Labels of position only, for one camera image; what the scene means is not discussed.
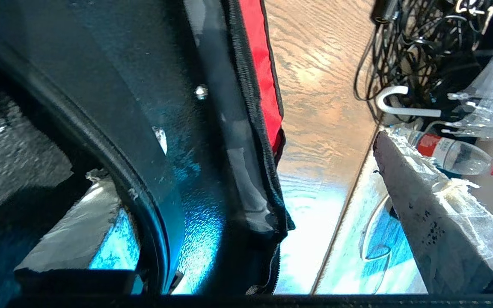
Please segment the white plastic hanger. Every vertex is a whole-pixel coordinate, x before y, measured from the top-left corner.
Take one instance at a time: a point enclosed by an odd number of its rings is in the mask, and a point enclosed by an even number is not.
[[[376,106],[384,113],[391,113],[393,115],[405,115],[405,116],[418,116],[418,117],[433,117],[440,118],[441,111],[436,109],[420,109],[420,108],[403,108],[403,107],[391,107],[385,104],[385,98],[393,94],[406,94],[408,93],[407,86],[388,86],[381,90],[376,96]]]

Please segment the red fabric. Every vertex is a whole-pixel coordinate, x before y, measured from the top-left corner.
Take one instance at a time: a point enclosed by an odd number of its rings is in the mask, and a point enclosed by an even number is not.
[[[279,113],[275,81],[271,70],[270,49],[266,36],[266,22],[261,0],[239,0],[246,36],[248,37],[254,68],[260,87],[262,113],[266,122],[267,135],[273,152],[279,147],[279,130],[282,118]]]

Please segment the wooden floor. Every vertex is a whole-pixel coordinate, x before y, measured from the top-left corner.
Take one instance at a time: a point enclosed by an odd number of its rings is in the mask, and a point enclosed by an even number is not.
[[[285,109],[279,175],[297,226],[282,244],[276,292],[307,294],[376,127],[352,92],[372,0],[265,2]]]

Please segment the zipper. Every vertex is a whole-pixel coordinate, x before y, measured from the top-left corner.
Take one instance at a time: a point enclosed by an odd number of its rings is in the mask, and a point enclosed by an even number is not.
[[[235,64],[237,65],[237,75],[239,83],[241,84],[241,90],[246,104],[246,111],[248,113],[250,124],[253,128],[253,133],[256,135],[256,141],[258,141],[258,147],[262,150],[262,163],[264,165],[264,172],[266,174],[266,180],[268,185],[268,197],[270,197],[270,213],[277,221],[276,232],[272,238],[273,243],[276,244],[273,250],[274,257],[270,261],[269,273],[267,285],[265,285],[261,292],[271,294],[274,293],[276,288],[276,282],[280,275],[280,249],[279,244],[286,236],[286,213],[284,208],[284,201],[282,200],[282,191],[278,182],[276,174],[275,161],[272,160],[273,151],[267,137],[267,130],[262,119],[264,115],[260,106],[260,91],[255,88],[258,85],[256,77],[252,76],[252,72],[255,72],[254,63],[250,57],[250,49],[248,43],[247,33],[244,28],[243,16],[241,15],[241,8],[238,0],[228,0],[229,4],[229,33],[231,35],[231,43],[235,55]],[[254,123],[252,119],[259,119],[259,123]]]

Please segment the plastic bottle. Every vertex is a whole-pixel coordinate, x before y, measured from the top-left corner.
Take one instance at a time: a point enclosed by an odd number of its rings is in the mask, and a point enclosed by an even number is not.
[[[493,158],[477,146],[407,128],[393,129],[392,134],[405,137],[423,156],[435,158],[436,166],[442,170],[460,175],[493,175]]]

